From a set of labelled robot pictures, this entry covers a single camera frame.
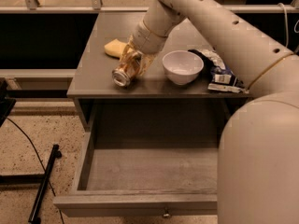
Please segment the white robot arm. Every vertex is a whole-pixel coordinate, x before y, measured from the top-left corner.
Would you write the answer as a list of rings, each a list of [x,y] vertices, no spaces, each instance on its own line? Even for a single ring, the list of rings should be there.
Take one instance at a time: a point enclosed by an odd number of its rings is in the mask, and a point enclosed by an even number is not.
[[[184,18],[254,98],[221,135],[218,223],[299,224],[298,56],[214,0],[154,0],[131,46],[159,52]]]

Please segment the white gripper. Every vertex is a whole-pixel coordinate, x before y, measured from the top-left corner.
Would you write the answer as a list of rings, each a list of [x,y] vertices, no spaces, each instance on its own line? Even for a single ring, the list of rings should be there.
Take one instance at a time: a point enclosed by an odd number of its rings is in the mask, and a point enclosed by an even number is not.
[[[156,58],[155,53],[159,53],[166,41],[166,36],[153,33],[143,21],[134,29],[129,37],[120,57],[120,66],[129,64],[135,57],[136,49],[141,51],[137,54],[137,64],[139,77],[143,76]]]

